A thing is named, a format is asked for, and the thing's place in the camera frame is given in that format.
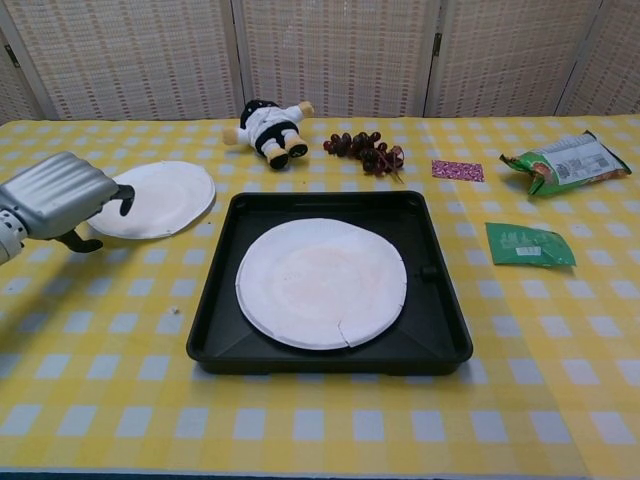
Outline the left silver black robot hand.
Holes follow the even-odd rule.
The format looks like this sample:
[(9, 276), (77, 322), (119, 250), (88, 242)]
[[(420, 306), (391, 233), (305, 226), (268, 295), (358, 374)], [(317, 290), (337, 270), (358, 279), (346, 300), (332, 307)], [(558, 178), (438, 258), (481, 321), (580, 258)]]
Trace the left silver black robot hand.
[(76, 253), (102, 247), (98, 239), (82, 239), (75, 231), (79, 224), (113, 200), (121, 202), (120, 214), (125, 216), (134, 198), (132, 186), (117, 183), (68, 151), (54, 154), (0, 184), (0, 210), (10, 210), (21, 220), (28, 232), (26, 238), (56, 240)]

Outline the white paper plate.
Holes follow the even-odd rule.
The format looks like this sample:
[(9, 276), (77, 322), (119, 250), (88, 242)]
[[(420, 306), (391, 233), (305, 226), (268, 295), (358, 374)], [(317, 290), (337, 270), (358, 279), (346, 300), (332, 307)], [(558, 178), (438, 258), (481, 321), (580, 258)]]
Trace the white paper plate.
[(168, 237), (186, 228), (213, 204), (214, 181), (207, 170), (183, 161), (161, 161), (132, 168), (114, 178), (135, 190), (129, 213), (112, 201), (88, 224), (101, 234), (122, 239)]

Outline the white paper plate cracked rim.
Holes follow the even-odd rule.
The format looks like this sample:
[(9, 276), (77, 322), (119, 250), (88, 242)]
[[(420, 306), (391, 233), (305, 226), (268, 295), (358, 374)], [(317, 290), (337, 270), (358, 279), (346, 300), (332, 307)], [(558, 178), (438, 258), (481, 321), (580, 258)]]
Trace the white paper plate cracked rim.
[(385, 332), (405, 304), (408, 276), (381, 235), (327, 218), (281, 223), (247, 249), (235, 280), (242, 313), (288, 346), (336, 350)]

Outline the black square plastic tray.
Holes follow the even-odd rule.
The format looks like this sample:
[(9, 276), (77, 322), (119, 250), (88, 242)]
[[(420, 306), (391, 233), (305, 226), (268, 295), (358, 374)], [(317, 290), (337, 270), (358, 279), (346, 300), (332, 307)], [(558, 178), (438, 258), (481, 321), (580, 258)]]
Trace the black square plastic tray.
[[(330, 218), (390, 241), (408, 274), (399, 318), (355, 348), (312, 351), (286, 346), (241, 312), (235, 277), (249, 246), (269, 228), (303, 218)], [(447, 375), (473, 354), (424, 197), (414, 191), (240, 193), (229, 203), (186, 351), (214, 374), (274, 373)]]

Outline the plush doll white black outfit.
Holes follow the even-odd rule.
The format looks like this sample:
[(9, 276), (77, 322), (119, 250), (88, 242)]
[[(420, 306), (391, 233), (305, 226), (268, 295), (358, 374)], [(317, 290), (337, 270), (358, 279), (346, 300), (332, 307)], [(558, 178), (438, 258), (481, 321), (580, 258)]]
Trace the plush doll white black outfit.
[(222, 141), (228, 146), (250, 146), (271, 169), (282, 170), (290, 159), (307, 153), (298, 124), (313, 114), (309, 101), (282, 108), (273, 101), (254, 99), (245, 105), (240, 126), (223, 130)]

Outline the yellow white checkered tablecloth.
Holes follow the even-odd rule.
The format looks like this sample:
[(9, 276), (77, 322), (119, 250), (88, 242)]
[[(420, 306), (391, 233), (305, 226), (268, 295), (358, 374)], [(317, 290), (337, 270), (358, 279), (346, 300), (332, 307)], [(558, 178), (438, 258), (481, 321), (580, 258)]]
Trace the yellow white checkered tablecloth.
[[(531, 198), (499, 159), (589, 130), (632, 169)], [(640, 115), (429, 119), (415, 164), (482, 165), (424, 195), (472, 358), (433, 381), (416, 443), (429, 470), (640, 480)], [(553, 231), (576, 266), (495, 265), (486, 223)]]
[[(425, 119), (312, 120), (297, 168), (271, 173), (226, 149), (222, 123), (15, 121), (0, 127), (0, 180), (69, 150), (116, 174), (184, 160), (212, 175), (216, 202), (164, 240), (109, 239), (74, 254), (31, 242), (0, 267), (0, 471), (151, 470), (429, 475), (416, 432), (445, 379), (379, 374), (216, 376), (185, 349), (230, 199), (240, 192), (424, 195), (415, 164)], [(404, 150), (402, 183), (327, 154), (332, 134), (378, 131)]]

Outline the woven folding screen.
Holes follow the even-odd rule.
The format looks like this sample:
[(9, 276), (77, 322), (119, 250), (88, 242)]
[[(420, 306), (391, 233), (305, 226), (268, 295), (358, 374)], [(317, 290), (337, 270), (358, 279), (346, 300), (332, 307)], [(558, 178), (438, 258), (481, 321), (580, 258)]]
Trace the woven folding screen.
[(0, 0), (0, 124), (640, 114), (640, 0)]

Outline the bunch of dark red grapes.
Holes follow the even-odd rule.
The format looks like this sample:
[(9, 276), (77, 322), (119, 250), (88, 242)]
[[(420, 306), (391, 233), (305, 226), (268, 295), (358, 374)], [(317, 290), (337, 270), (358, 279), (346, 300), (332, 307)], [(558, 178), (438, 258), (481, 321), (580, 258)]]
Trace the bunch of dark red grapes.
[(378, 131), (354, 136), (348, 132), (332, 134), (323, 142), (323, 149), (329, 155), (357, 160), (366, 175), (389, 176), (403, 182), (400, 171), (404, 168), (404, 150), (399, 145), (389, 146)]

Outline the pink patterned flat packet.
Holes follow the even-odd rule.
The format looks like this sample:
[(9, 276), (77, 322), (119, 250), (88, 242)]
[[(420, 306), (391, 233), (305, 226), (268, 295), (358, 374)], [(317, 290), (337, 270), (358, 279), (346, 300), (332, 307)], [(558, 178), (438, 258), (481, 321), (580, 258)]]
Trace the pink patterned flat packet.
[(432, 176), (448, 180), (484, 182), (483, 167), (479, 163), (434, 160)]

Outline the small green foil packet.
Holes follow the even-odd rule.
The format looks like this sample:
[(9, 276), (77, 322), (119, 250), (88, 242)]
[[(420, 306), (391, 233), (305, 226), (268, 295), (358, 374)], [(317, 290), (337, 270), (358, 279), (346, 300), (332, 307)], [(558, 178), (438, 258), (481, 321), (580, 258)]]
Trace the small green foil packet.
[(556, 232), (506, 223), (486, 223), (485, 229), (495, 265), (576, 266), (568, 243)]

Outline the green snack bag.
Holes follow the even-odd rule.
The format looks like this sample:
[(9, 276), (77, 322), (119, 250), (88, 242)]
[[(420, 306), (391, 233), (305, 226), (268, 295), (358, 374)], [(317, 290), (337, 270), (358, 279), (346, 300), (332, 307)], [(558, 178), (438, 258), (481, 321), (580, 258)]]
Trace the green snack bag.
[(518, 156), (501, 155), (499, 159), (531, 178), (530, 196), (556, 195), (632, 174), (629, 166), (589, 130)]

